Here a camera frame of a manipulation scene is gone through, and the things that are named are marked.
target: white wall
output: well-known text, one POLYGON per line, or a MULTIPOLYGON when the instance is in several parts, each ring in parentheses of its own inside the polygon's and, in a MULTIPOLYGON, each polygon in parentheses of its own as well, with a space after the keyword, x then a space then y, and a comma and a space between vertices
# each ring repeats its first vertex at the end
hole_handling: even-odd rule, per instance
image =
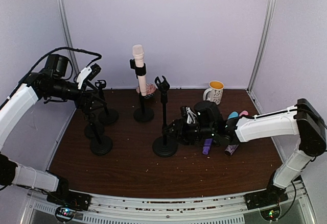
MULTIPOLYGON (((246 88, 267 0, 65 0, 73 45, 103 55, 108 87, 137 86, 132 46, 145 49, 147 80, 165 75, 172 87, 220 80, 246 88)), ((77 55, 81 64, 88 56, 77 55)))
MULTIPOLYGON (((42 55, 65 43, 56 0, 0 0, 0 12, 2 103, 42 55)), ((19 163, 45 170, 56 139, 73 109, 73 103, 37 103, 14 128, 2 153, 19 163)), ((1 224, 18 223, 26 192, 13 186, 0 192, 1 224)))
MULTIPOLYGON (((307 98, 327 120, 327 0, 277 0, 276 11, 254 93, 264 112, 307 98)), ((288 156, 295 136, 280 137, 288 156)), ((327 223, 327 155, 303 172, 318 223, 327 223)))

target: mug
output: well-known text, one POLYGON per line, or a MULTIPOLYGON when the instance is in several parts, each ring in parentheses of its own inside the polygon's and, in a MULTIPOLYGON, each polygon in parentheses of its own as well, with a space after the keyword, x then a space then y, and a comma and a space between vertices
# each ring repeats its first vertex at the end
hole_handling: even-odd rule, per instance
POLYGON ((219 105, 221 97, 223 96, 224 84, 220 81, 211 81, 209 86, 210 88, 206 89, 203 93, 203 100, 214 102, 219 105))

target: wooden table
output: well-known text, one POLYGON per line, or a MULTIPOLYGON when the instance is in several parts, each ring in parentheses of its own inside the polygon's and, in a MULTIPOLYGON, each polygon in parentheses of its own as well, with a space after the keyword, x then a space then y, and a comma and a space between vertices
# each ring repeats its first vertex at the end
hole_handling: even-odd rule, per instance
MULTIPOLYGON (((168 91, 168 123, 180 118, 180 107, 193 107, 201 101, 203 90, 168 91)), ((119 120, 106 126, 113 149, 96 156, 83 134, 81 111, 74 114, 52 161, 50 172, 69 180, 70 189, 127 197, 201 197, 253 191, 265 188, 281 160, 270 138, 241 144, 231 156, 224 147, 202 154, 199 146, 179 145, 176 155, 161 158, 152 152, 153 141, 160 136, 162 111, 160 93, 146 105, 154 110, 151 122, 133 119, 139 107, 135 90, 105 91, 109 107, 118 110, 119 120)), ((219 109, 224 118, 232 111, 257 111, 245 90, 224 90, 219 109)))

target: round black base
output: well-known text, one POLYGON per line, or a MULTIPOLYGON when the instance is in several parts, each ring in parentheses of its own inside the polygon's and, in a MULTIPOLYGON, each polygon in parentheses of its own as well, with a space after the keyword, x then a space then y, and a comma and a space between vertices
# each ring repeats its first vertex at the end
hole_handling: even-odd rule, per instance
POLYGON ((155 154, 160 157, 170 157, 177 152, 178 143, 171 139, 167 138, 167 145, 164 145, 164 138, 158 137, 152 144, 152 149, 155 154))
MULTIPOLYGON (((98 132, 99 136, 103 135, 103 133, 104 133, 104 126, 101 123, 97 122, 97 121, 94 124, 97 127, 97 132, 98 132)), ((92 139, 92 138, 95 137, 95 135, 93 133, 93 130, 91 129, 91 126, 90 125, 87 125, 85 127, 85 129, 84 129, 84 135, 87 138, 89 138, 89 139, 92 139)))
POLYGON ((107 115, 105 111, 102 111, 98 116, 98 121, 103 125, 109 125, 115 123, 119 118, 119 114, 115 109, 108 109, 109 114, 107 115))
POLYGON ((100 136, 100 138, 101 144, 95 138, 90 143, 91 152, 98 156, 105 155, 112 149, 112 139, 110 137, 100 136))
POLYGON ((142 113, 142 109, 138 108, 134 112, 134 119, 137 122, 149 122, 153 119, 154 112, 151 108, 145 108, 145 113, 142 113))

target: red and white object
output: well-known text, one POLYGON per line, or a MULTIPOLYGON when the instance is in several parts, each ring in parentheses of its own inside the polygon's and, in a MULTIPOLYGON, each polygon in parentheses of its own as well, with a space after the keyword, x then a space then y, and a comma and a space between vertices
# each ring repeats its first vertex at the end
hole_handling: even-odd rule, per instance
MULTIPOLYGON (((144 66, 144 50, 142 45, 136 44, 133 46, 133 57, 135 60, 136 67, 143 67, 144 66)), ((142 96, 147 95, 147 81, 144 76, 137 76, 138 79, 138 86, 141 91, 142 96)))

